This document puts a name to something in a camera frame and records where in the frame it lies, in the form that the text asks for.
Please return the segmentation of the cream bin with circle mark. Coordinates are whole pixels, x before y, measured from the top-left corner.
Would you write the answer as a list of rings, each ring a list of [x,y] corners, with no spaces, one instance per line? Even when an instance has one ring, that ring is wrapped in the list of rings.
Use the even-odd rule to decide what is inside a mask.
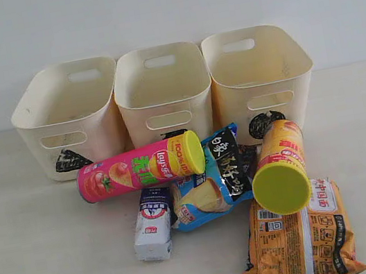
[[[237,142],[260,144],[257,125],[273,112],[304,125],[313,61],[276,26],[216,33],[201,42],[219,124],[238,126]]]

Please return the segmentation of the blue instant noodle bag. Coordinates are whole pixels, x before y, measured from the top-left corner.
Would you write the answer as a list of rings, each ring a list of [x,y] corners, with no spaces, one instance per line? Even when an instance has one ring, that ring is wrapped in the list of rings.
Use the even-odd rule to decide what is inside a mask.
[[[242,155],[236,143],[237,126],[230,123],[201,142],[205,170],[175,181],[172,228],[191,231],[230,213],[253,198]]]

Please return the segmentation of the yellow Lays chips can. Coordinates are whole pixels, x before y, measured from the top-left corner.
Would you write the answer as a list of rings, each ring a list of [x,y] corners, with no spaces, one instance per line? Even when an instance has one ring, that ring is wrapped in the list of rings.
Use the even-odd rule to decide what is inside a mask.
[[[294,214],[309,201],[303,134],[294,121],[274,121],[264,135],[252,192],[262,208],[280,215]]]

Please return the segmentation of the cream bin with square mark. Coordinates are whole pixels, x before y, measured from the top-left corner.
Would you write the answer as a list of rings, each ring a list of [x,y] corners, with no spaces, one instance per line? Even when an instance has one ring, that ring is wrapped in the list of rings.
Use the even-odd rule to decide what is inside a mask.
[[[211,76],[199,47],[176,42],[130,51],[117,61],[114,98],[134,147],[170,132],[214,131]]]

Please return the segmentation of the cream bin with triangle mark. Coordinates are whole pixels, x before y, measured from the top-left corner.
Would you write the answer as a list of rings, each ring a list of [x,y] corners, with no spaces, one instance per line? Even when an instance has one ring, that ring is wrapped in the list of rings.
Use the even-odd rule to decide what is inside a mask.
[[[103,56],[63,62],[36,74],[26,88],[10,120],[50,179],[74,180],[84,165],[125,150],[115,68],[116,61]]]

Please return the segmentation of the white blue milk carton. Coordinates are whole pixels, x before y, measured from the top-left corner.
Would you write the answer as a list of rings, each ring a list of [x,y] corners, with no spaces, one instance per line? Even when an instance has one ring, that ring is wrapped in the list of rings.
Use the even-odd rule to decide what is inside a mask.
[[[172,251],[171,213],[173,199],[168,187],[141,191],[134,237],[134,252],[140,261],[169,259]]]

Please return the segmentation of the orange instant noodle bag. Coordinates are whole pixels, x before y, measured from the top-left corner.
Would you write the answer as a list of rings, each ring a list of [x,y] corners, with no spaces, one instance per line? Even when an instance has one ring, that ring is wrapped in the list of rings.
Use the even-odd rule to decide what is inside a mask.
[[[355,234],[334,180],[312,179],[309,204],[291,215],[252,201],[242,274],[359,274]]]

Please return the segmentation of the small dark purple box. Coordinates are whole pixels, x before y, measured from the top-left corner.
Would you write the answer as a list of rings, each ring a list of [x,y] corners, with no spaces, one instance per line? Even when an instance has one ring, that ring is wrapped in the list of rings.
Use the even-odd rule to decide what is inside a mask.
[[[241,156],[241,164],[243,164],[243,172],[252,180],[257,168],[257,146],[238,145],[238,151]]]

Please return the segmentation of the pink Lays chips can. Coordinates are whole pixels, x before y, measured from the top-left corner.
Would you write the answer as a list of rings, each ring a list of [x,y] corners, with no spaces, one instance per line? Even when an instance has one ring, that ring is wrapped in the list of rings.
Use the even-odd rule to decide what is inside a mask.
[[[192,130],[81,168],[80,195],[88,203],[205,172],[200,138]]]

